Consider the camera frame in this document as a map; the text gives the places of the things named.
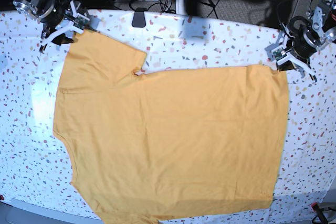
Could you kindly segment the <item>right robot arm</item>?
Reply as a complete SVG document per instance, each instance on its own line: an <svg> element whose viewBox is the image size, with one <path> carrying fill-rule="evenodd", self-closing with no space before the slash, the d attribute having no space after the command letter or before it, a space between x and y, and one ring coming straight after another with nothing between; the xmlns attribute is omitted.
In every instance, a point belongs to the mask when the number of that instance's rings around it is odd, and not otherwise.
<svg viewBox="0 0 336 224"><path fill-rule="evenodd" d="M40 52L50 43L57 46L73 43L67 34L81 34L90 23L75 0L13 0L13 5L20 14L43 25Z"/></svg>

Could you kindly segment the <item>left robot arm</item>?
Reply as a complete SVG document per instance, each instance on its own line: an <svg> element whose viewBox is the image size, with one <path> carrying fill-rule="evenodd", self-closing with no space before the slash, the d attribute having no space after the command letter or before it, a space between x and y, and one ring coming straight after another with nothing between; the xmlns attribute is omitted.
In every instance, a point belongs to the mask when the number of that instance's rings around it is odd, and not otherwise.
<svg viewBox="0 0 336 224"><path fill-rule="evenodd" d="M283 0L277 5L278 18L279 7L288 1L294 0ZM335 0L309 0L307 8L305 17L291 17L288 24L279 21L278 38L265 51L277 70L298 70L303 77L308 74L316 82L310 57L335 42Z"/></svg>

